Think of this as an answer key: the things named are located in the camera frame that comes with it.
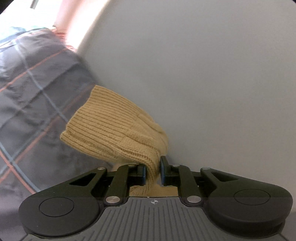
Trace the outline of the grey plaid bed sheet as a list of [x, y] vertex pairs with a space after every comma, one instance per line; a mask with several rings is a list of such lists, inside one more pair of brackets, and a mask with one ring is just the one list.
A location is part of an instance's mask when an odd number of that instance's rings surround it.
[[18, 221], [29, 195], [106, 162], [64, 144], [60, 134], [95, 80], [50, 30], [1, 43], [1, 222]]

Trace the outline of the yellow cable knit cardigan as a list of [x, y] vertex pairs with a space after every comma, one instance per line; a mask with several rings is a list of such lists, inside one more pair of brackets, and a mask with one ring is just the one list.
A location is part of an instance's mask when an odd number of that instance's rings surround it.
[[90, 97], [71, 117], [60, 135], [61, 141], [91, 157], [115, 163], [143, 164], [147, 168], [144, 186], [134, 185], [130, 196], [177, 196], [177, 187], [162, 187], [160, 159], [168, 153], [165, 131], [132, 101], [96, 85]]

